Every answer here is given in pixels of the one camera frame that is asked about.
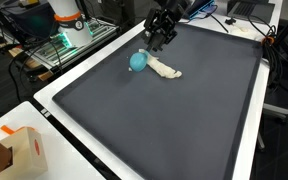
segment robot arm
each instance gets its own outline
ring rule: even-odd
[[[160,6],[159,9],[151,9],[142,34],[147,51],[162,51],[163,44],[170,43],[177,32],[174,30],[175,24],[182,18],[183,14],[195,0],[155,0]]]

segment white cloth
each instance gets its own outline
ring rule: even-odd
[[[157,57],[150,55],[148,52],[145,52],[144,49],[139,50],[140,53],[145,53],[147,55],[147,65],[154,69],[161,77],[168,79],[179,78],[182,76],[182,72],[175,71],[169,66],[158,61]]]

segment metal shelf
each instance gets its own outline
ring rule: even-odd
[[[90,42],[88,45],[79,48],[66,48],[61,40],[52,40],[52,43],[60,56],[62,68],[67,67],[74,61],[78,60],[81,56],[94,50],[96,47],[100,46],[101,44],[105,43],[106,41],[117,35],[117,26],[106,23],[104,21],[98,21],[100,22],[100,24],[95,19],[92,19],[90,22],[88,22],[89,27],[93,32],[93,41]],[[51,71],[53,71],[54,69],[58,69],[57,67],[60,66],[60,63],[52,44],[46,43],[44,46],[39,48],[40,50],[34,53],[32,58]],[[32,49],[28,51],[27,54],[31,55],[31,53],[33,53],[35,50],[36,49]]]

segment green light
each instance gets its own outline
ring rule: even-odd
[[[90,32],[90,35],[93,36],[93,32],[91,31],[90,27],[88,26],[88,24],[85,22],[85,26],[87,27],[88,31]]]
[[[74,49],[73,51],[71,51],[71,53],[72,53],[73,55],[75,55],[75,54],[77,53],[77,49]]]
[[[64,46],[65,46],[66,48],[71,48],[71,47],[73,47],[72,43],[71,43],[70,40],[68,39],[68,37],[67,37],[67,35],[66,35],[65,32],[62,33],[60,36],[62,37],[62,42],[63,42],[63,44],[64,44]]]

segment wire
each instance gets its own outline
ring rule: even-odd
[[[206,13],[204,17],[194,17],[194,18],[188,20],[187,22],[182,22],[182,23],[187,24],[187,23],[190,23],[191,21],[193,21],[194,19],[206,19],[206,18],[210,17],[211,14],[213,14],[217,10],[218,6],[217,5],[213,5],[211,7],[215,7],[215,9],[212,12],[199,11],[199,13],[201,13],[201,12]]]
[[[59,68],[60,68],[61,74],[63,75],[63,66],[62,66],[62,61],[61,61],[60,55],[58,54],[58,51],[57,51],[56,47],[54,46],[54,43],[51,42],[51,41],[50,41],[50,43],[51,43],[51,45],[53,46],[53,48],[54,48],[54,50],[56,52],[56,55],[57,55],[57,58],[58,58],[58,63],[59,63]]]
[[[10,62],[10,64],[8,65],[8,73],[9,73],[9,75],[11,76],[11,79],[12,79],[12,81],[13,81],[13,83],[14,83],[15,92],[16,92],[16,97],[17,97],[17,100],[18,100],[19,103],[21,103],[22,101],[21,101],[21,97],[20,97],[18,85],[17,85],[17,82],[16,82],[16,80],[15,80],[15,78],[14,78],[14,76],[13,76],[13,73],[12,73],[12,69],[11,69],[11,68],[12,68],[12,64],[15,62],[15,60],[16,60],[18,57],[22,56],[25,52],[26,52],[26,50],[24,50],[24,51],[22,51],[21,53],[19,53],[18,55],[16,55],[16,56],[12,59],[12,61]]]
[[[251,17],[262,21],[269,28],[267,33],[261,31],[250,19]],[[259,33],[264,36],[264,39],[262,40],[262,48],[264,52],[263,55],[268,60],[270,66],[268,87],[273,89],[272,92],[275,92],[279,87],[279,83],[283,75],[283,65],[281,59],[288,63],[288,60],[273,45],[277,36],[276,26],[270,26],[267,22],[257,16],[248,16],[248,21]]]
[[[182,23],[187,24],[187,23],[190,23],[194,19],[206,19],[208,17],[212,17],[226,31],[226,33],[229,33],[229,31],[225,28],[225,26],[215,16],[213,16],[213,13],[217,10],[218,6],[213,5],[212,7],[215,7],[215,9],[212,12],[200,11],[200,13],[201,12],[206,13],[205,17],[203,18],[195,17],[193,19],[188,20],[187,22],[182,22]]]
[[[96,14],[95,14],[95,11],[94,11],[94,7],[93,7],[93,4],[91,3],[91,2],[89,2],[89,1],[86,1],[86,2],[88,2],[90,5],[91,5],[91,8],[92,8],[92,14],[93,14],[93,16],[94,16],[94,19],[96,20],[96,22],[99,24],[99,25],[105,25],[105,26],[111,26],[111,27],[117,27],[116,25],[110,25],[110,24],[102,24],[102,23],[100,23],[99,22],[99,20],[98,20],[98,18],[96,17]]]
[[[38,50],[40,50],[40,49],[45,45],[45,43],[46,43],[46,42],[42,43],[39,47],[37,47],[37,48],[23,61],[23,64],[22,64],[22,66],[21,66],[21,68],[20,68],[20,82],[21,82],[21,84],[22,84],[22,86],[24,87],[25,90],[28,90],[28,89],[26,88],[26,86],[24,85],[24,83],[23,83],[23,81],[22,81],[22,72],[23,72],[24,66],[26,65],[27,61],[28,61],[29,59],[31,59],[31,57],[32,57]]]
[[[218,24],[220,24],[222,26],[222,28],[226,31],[226,33],[228,33],[228,30],[224,27],[224,25],[218,20],[216,19],[216,17],[214,17],[212,14],[211,14],[211,17],[216,21],[218,22]]]
[[[1,34],[2,34],[2,37],[3,37],[3,41],[4,41],[5,45],[6,45],[7,41],[5,40],[4,30],[3,30],[3,27],[2,27],[1,21],[0,21],[0,29],[1,29]]]
[[[15,26],[16,26],[20,31],[22,31],[23,33],[25,33],[25,34],[27,34],[27,35],[30,35],[30,36],[32,36],[32,37],[41,39],[41,40],[39,40],[39,41],[29,42],[29,43],[31,43],[31,44],[33,44],[33,43],[35,43],[35,44],[36,44],[36,43],[42,43],[42,42],[44,42],[44,41],[49,40],[49,37],[52,35],[52,32],[54,31],[54,28],[56,27],[56,21],[53,21],[52,27],[51,27],[51,30],[50,30],[50,33],[49,33],[49,35],[45,38],[45,37],[41,37],[41,36],[38,36],[38,35],[31,34],[31,33],[27,32],[26,30],[22,29],[21,26],[19,26],[15,21],[11,21],[11,22],[12,22],[13,25],[15,25]]]
[[[20,6],[4,6],[4,7],[1,7],[1,9],[8,9],[8,8],[15,8],[15,7],[20,7]]]

